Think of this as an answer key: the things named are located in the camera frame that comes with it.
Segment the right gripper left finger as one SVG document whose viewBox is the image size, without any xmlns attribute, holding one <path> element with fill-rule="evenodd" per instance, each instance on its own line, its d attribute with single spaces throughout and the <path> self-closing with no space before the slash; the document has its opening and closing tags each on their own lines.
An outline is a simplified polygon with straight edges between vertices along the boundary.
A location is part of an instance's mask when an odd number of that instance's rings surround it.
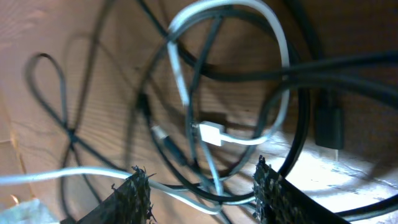
<svg viewBox="0 0 398 224">
<path fill-rule="evenodd" d="M 113 193 L 80 220 L 66 218 L 61 224 L 147 224 L 155 223 L 150 201 L 149 176 L 137 166 L 134 173 Z"/>
</svg>

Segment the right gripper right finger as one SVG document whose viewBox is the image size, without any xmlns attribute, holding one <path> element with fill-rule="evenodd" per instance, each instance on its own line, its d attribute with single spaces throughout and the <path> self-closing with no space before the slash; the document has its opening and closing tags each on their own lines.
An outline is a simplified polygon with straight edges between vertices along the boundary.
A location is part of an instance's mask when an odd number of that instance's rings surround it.
<svg viewBox="0 0 398 224">
<path fill-rule="evenodd" d="M 321 206 L 283 178 L 260 156 L 253 187 L 260 223 L 344 224 L 347 221 Z"/>
</svg>

